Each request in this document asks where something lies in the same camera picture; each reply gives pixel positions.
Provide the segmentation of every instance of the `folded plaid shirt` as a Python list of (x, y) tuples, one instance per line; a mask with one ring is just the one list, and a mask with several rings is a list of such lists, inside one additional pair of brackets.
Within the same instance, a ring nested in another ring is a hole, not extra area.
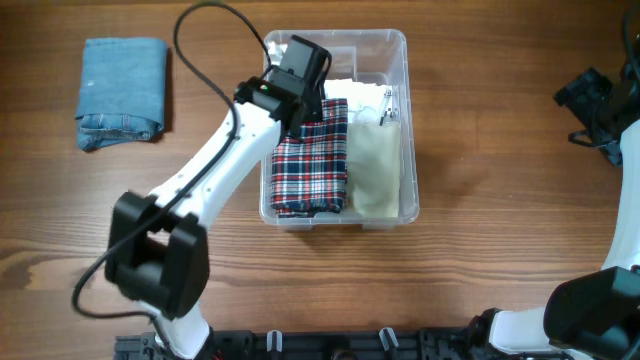
[(271, 207), (278, 217), (339, 213), (347, 184), (347, 100), (322, 102), (323, 121), (301, 125), (273, 151)]

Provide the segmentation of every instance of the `folded jeans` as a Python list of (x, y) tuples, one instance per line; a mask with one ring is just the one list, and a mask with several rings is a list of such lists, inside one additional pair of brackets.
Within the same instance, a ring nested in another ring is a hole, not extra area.
[(160, 39), (86, 41), (76, 110), (79, 148), (146, 141), (162, 132), (166, 57)]

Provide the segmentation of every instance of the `robotic arm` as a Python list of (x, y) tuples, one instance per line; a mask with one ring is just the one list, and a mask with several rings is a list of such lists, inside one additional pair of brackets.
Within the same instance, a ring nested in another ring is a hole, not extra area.
[[(296, 136), (302, 121), (322, 120), (324, 79), (331, 54), (293, 36), (280, 66), (270, 66), (262, 78), (251, 78), (236, 89), (234, 107), (240, 124), (231, 146), (189, 193), (158, 221), (152, 232), (170, 232), (167, 245), (141, 234), (107, 260), (106, 278), (123, 295), (157, 315), (156, 339), (175, 356), (193, 359), (212, 336), (200, 314), (198, 298), (209, 277), (207, 229), (233, 191), (256, 163), (270, 154), (289, 133)], [(233, 135), (230, 110), (204, 147), (174, 176), (143, 198), (125, 193), (113, 210), (109, 247), (157, 214), (174, 199), (222, 149)]]

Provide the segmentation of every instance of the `black mount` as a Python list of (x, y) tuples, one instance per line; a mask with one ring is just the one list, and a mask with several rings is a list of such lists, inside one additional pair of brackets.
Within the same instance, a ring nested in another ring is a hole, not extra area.
[[(639, 53), (640, 41), (634, 42)], [(639, 81), (629, 62), (620, 70), (620, 82), (613, 84), (593, 68), (587, 69), (553, 97), (566, 106), (585, 130), (569, 134), (576, 145), (598, 148), (615, 166), (622, 165), (620, 138), (640, 118)]]
[[(109, 248), (160, 211), (155, 198), (124, 193), (113, 208)], [(209, 279), (207, 230), (193, 215), (166, 215), (151, 232), (171, 235), (166, 245), (138, 236), (106, 262), (107, 280), (131, 300), (142, 300), (167, 319), (182, 317), (196, 304)]]
[[(493, 317), (489, 309), (467, 327), (419, 331), (317, 332), (267, 334), (211, 332), (197, 360), (573, 360), (566, 353), (505, 355), (488, 344)], [(114, 360), (175, 360), (159, 348), (153, 333), (117, 337)]]
[(240, 83), (234, 100), (269, 111), (271, 118), (282, 123), (282, 138), (289, 131), (298, 137), (302, 122), (322, 121), (324, 81), (330, 67), (331, 53), (293, 35), (280, 65), (272, 65), (261, 77)]

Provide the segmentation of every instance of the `beige cloth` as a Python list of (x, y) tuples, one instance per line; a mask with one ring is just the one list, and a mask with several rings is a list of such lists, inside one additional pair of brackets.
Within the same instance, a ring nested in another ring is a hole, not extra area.
[(397, 217), (400, 123), (351, 123), (347, 129), (347, 204), (367, 218)]

